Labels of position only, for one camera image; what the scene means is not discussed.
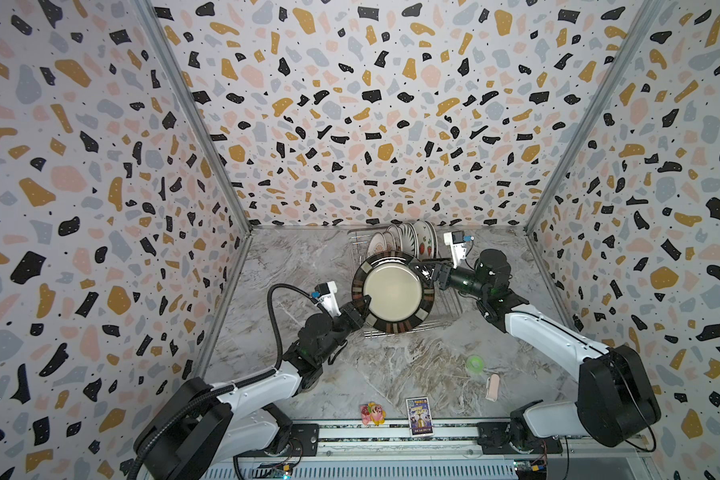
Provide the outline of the dark rimmed cream plate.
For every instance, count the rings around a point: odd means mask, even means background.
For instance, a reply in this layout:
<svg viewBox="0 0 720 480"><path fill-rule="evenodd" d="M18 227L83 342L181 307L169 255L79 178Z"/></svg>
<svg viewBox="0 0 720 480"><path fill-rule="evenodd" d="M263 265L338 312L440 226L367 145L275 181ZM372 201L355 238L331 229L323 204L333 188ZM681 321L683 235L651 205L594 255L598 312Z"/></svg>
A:
<svg viewBox="0 0 720 480"><path fill-rule="evenodd" d="M351 284L352 301L370 300L367 325L387 335L411 332L434 310L435 291L410 269L415 259L386 251L363 260Z"/></svg>

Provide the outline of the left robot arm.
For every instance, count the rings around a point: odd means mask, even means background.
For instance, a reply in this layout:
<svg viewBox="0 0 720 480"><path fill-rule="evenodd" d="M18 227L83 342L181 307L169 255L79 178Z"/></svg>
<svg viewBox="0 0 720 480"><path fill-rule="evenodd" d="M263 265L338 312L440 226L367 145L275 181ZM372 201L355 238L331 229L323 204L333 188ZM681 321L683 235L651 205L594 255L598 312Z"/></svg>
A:
<svg viewBox="0 0 720 480"><path fill-rule="evenodd" d="M250 451L279 452L291 420L276 402L310 389L365 323L371 298L346 303L336 317L310 316L281 363L248 378L185 382L134 443L128 478L146 470L154 479L199 479L213 464Z"/></svg>

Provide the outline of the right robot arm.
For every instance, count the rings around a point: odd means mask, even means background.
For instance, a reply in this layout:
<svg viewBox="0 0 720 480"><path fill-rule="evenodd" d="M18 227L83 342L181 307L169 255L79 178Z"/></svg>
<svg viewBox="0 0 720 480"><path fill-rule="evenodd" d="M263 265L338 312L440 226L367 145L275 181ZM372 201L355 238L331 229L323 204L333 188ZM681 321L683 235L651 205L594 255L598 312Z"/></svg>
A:
<svg viewBox="0 0 720 480"><path fill-rule="evenodd" d="M589 339L545 316L511 289L511 266L503 252L483 250L474 268L416 260L412 269L427 286L474 299L486 321L544 354L577 385L573 400L535 401L512 411L496 444L526 453L550 437L587 436L616 447L660 420L640 355L626 345L610 347Z"/></svg>

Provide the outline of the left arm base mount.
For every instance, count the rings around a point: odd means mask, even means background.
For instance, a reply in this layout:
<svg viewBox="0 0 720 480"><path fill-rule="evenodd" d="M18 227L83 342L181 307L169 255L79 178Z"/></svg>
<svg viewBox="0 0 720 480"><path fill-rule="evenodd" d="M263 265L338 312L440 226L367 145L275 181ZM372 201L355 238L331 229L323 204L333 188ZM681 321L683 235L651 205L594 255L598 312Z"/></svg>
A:
<svg viewBox="0 0 720 480"><path fill-rule="evenodd" d="M281 428L266 447L244 451L241 457L315 457L319 439L318 423L295 423Z"/></svg>

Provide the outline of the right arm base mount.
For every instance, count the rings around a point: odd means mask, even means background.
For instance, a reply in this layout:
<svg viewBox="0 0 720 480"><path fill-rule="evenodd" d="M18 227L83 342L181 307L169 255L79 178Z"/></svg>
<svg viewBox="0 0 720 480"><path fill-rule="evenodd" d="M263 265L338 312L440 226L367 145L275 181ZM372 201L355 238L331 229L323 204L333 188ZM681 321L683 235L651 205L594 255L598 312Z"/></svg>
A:
<svg viewBox="0 0 720 480"><path fill-rule="evenodd" d="M564 452L559 440L538 438L519 420L479 422L477 431L477 444L485 455L539 456Z"/></svg>

